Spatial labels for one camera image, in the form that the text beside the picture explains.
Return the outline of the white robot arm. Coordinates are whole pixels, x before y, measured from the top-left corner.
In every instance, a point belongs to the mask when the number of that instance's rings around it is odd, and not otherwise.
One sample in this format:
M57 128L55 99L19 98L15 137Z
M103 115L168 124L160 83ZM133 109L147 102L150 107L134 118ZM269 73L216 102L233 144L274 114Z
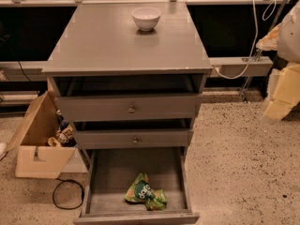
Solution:
M261 38L256 47L276 51L288 62L285 68L273 68L269 76L267 98L262 105L262 119L276 123L300 102L300 1L282 22Z

